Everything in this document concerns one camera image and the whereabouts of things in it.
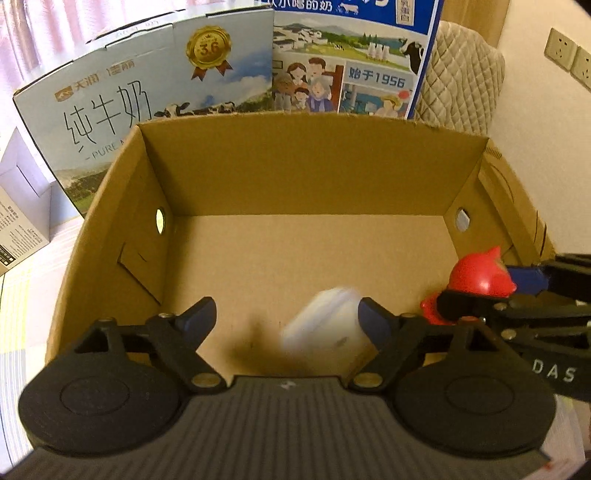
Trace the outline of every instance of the quilted cushion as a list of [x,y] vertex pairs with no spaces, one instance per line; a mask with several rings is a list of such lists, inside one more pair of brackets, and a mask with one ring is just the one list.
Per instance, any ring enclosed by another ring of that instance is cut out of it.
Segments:
[[415,119],[486,135],[505,77],[505,59],[477,32],[439,22]]

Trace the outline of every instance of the red object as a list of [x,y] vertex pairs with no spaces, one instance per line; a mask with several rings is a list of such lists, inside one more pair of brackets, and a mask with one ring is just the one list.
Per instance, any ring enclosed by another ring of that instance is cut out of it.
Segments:
[[[449,290],[505,299],[515,292],[517,285],[501,260],[501,247],[488,252],[469,254],[460,259],[449,275]],[[437,312],[436,293],[421,302],[423,316],[435,325],[452,325]]]

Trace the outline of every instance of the white box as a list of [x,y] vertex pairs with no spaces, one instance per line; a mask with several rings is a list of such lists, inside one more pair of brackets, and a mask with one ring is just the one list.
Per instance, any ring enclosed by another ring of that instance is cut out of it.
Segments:
[[20,89],[14,102],[85,214],[136,123],[271,109],[272,37],[273,10],[258,0],[171,12],[91,41],[77,59]]
[[49,243],[51,189],[21,134],[0,135],[0,275]]

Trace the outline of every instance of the village illustration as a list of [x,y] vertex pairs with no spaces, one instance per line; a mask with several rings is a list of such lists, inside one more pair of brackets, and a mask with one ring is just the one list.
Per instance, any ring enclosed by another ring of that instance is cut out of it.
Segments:
[[275,25],[274,52],[305,53],[318,56],[342,57],[377,63],[398,70],[418,73],[423,46],[407,38],[383,38],[366,34],[359,36],[340,27],[325,30],[300,23]]

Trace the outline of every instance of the electrical outlet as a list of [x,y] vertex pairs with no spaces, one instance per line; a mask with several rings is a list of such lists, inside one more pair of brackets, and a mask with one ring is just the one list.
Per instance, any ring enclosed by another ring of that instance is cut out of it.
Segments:
[[577,53],[577,44],[566,35],[552,28],[544,53],[550,60],[569,71]]
[[570,74],[591,90],[591,54],[579,47]]

